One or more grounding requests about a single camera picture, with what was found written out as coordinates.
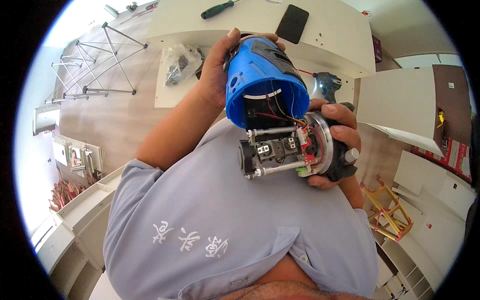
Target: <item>yellow frame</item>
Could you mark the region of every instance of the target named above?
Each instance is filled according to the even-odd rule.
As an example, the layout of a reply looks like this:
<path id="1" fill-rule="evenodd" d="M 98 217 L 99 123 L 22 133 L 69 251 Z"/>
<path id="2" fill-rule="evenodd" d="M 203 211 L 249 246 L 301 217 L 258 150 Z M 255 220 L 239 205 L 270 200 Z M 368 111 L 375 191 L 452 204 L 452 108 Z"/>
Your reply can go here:
<path id="1" fill-rule="evenodd" d="M 403 208 L 403 206 L 400 204 L 398 201 L 397 195 L 395 195 L 391 189 L 389 189 L 383 180 L 380 178 L 380 176 L 377 174 L 377 181 L 382 185 L 379 189 L 375 191 L 371 191 L 365 187 L 363 183 L 360 184 L 361 190 L 369 197 L 369 199 L 372 201 L 373 205 L 378 209 L 378 212 L 373 214 L 368 218 L 368 221 L 370 223 L 370 228 L 372 228 L 375 231 L 380 232 L 381 234 L 385 235 L 386 237 L 398 242 L 399 240 L 402 239 L 412 228 L 413 226 L 413 221 L 412 219 L 408 216 L 407 212 Z M 384 208 L 377 200 L 376 195 L 379 193 L 386 191 L 390 197 L 392 197 L 395 206 L 392 207 L 391 209 Z M 403 217 L 405 220 L 408 221 L 408 224 L 405 224 L 404 222 L 398 220 L 393 216 L 394 212 L 396 210 L 400 210 L 402 213 Z M 380 217 L 384 217 L 385 220 L 388 222 L 385 226 L 382 226 L 381 224 L 378 224 L 377 219 Z M 394 232 L 387 230 L 387 228 L 391 227 Z"/>

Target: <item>fingernail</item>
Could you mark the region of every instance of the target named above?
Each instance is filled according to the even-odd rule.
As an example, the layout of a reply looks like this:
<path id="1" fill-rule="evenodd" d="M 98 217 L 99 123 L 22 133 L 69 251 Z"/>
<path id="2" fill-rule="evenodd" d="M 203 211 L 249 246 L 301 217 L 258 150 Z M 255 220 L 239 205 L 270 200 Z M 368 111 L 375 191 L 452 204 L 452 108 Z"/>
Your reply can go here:
<path id="1" fill-rule="evenodd" d="M 332 126 L 330 127 L 330 131 L 333 131 L 334 133 L 341 133 L 343 131 L 343 128 L 340 126 Z"/>
<path id="2" fill-rule="evenodd" d="M 327 104 L 327 105 L 324 105 L 324 107 L 328 109 L 328 111 L 330 112 L 336 112 L 336 107 L 334 104 Z"/>
<path id="3" fill-rule="evenodd" d="M 237 31 L 236 27 L 233 27 L 232 30 L 227 34 L 228 37 L 232 37 L 235 34 L 235 31 Z"/>

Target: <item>smartphone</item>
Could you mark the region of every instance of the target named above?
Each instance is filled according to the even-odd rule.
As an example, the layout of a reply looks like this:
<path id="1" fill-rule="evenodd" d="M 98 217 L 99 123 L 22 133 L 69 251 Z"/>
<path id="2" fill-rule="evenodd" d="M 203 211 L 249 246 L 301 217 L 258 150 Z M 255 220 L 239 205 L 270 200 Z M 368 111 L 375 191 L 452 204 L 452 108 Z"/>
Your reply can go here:
<path id="1" fill-rule="evenodd" d="M 298 44 L 305 24 L 307 23 L 308 16 L 308 11 L 304 11 L 300 7 L 290 4 L 280 24 L 278 24 L 275 32 L 276 35 L 289 42 Z"/>

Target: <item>red circuit board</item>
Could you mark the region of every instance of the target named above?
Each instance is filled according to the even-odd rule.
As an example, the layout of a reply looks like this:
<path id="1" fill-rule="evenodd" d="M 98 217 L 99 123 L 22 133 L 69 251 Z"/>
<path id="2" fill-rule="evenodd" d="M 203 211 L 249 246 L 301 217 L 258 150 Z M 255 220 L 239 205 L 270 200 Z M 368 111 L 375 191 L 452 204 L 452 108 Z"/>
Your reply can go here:
<path id="1" fill-rule="evenodd" d="M 308 126 L 306 126 L 305 128 L 302 129 L 303 133 L 308 137 Z M 300 148 L 301 148 L 301 152 L 303 154 L 303 157 L 304 157 L 304 162 L 305 162 L 305 165 L 309 165 L 309 164 L 312 164 L 315 162 L 315 155 L 313 154 L 307 154 L 305 152 L 305 149 L 310 146 L 312 144 L 312 142 L 310 141 L 310 138 L 307 138 L 307 143 L 305 145 L 301 145 Z"/>

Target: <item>shirt button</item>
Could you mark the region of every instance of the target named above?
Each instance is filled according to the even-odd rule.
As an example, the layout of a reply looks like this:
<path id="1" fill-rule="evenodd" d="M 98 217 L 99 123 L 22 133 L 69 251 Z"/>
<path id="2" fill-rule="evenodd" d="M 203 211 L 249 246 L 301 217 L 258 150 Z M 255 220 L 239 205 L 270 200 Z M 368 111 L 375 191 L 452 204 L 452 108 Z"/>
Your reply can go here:
<path id="1" fill-rule="evenodd" d="M 308 256 L 307 256 L 306 254 L 300 255 L 300 259 L 301 259 L 304 263 L 308 262 Z"/>

